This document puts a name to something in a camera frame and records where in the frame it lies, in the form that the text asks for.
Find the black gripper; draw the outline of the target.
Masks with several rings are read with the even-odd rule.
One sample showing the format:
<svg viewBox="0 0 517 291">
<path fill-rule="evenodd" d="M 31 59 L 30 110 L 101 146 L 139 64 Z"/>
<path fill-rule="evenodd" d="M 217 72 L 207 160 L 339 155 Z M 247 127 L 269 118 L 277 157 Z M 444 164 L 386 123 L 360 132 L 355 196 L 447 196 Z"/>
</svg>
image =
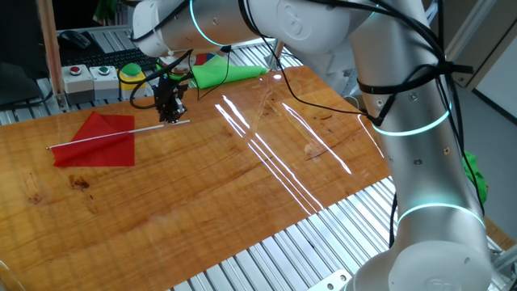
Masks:
<svg viewBox="0 0 517 291">
<path fill-rule="evenodd" d="M 158 84 L 155 86 L 155 106 L 160 122 L 177 123 L 179 121 L 187 111 L 182 101 L 187 89 L 188 75 L 182 77 L 164 75 L 158 79 Z"/>
</svg>

